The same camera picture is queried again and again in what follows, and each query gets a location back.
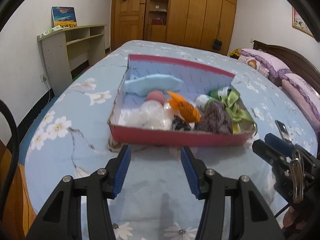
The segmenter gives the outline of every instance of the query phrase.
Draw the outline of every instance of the green ribbon bow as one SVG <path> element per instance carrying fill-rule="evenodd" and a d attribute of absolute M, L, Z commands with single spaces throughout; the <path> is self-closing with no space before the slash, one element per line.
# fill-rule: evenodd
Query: green ribbon bow
<path fill-rule="evenodd" d="M 252 122 L 257 133 L 257 124 L 247 110 L 241 109 L 236 103 L 240 98 L 240 93 L 236 89 L 232 89 L 228 96 L 223 96 L 220 101 L 225 105 L 225 111 L 230 115 L 233 123 L 239 123 L 243 119 Z"/>

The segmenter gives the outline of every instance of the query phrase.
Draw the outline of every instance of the phone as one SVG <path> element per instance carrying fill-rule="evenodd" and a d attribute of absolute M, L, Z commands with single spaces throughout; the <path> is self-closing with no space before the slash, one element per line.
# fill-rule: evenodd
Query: phone
<path fill-rule="evenodd" d="M 279 129 L 280 135 L 282 140 L 284 140 L 286 143 L 292 143 L 291 142 L 291 138 L 289 136 L 289 133 L 287 131 L 287 128 L 285 127 L 285 125 L 283 123 L 281 123 L 280 121 L 276 120 L 276 125 Z"/>

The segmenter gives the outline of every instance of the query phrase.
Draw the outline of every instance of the electrical outlet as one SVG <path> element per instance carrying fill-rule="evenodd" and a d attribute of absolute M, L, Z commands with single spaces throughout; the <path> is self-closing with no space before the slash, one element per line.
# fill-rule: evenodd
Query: electrical outlet
<path fill-rule="evenodd" d="M 41 74 L 41 75 L 40 75 L 40 79 L 41 79 L 41 82 L 44 82 L 44 81 L 47 80 L 47 78 L 45 77 L 44 74 Z"/>

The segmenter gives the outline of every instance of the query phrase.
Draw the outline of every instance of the orange knitted fish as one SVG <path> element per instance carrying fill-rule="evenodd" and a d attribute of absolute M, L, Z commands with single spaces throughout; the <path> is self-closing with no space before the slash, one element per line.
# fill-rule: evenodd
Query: orange knitted fish
<path fill-rule="evenodd" d="M 177 93 L 174 93 L 174 92 L 171 92 L 171 91 L 168 91 L 167 93 L 172 97 L 172 99 L 168 99 L 167 102 L 170 104 L 171 108 L 174 109 L 174 110 L 178 110 L 179 109 L 178 105 L 179 105 L 180 102 L 185 102 L 186 101 L 182 96 L 180 96 Z"/>
<path fill-rule="evenodd" d="M 200 122 L 199 111 L 192 104 L 187 101 L 180 101 L 178 107 L 185 122 Z"/>

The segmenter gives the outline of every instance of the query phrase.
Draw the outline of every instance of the pink ball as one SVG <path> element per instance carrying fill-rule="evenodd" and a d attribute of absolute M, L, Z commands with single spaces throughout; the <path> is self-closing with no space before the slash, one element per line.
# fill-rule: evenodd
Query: pink ball
<path fill-rule="evenodd" d="M 165 103 L 165 97 L 163 93 L 159 90 L 151 91 L 146 98 L 146 101 L 149 101 L 149 100 L 158 101 L 161 105 L 164 105 Z"/>

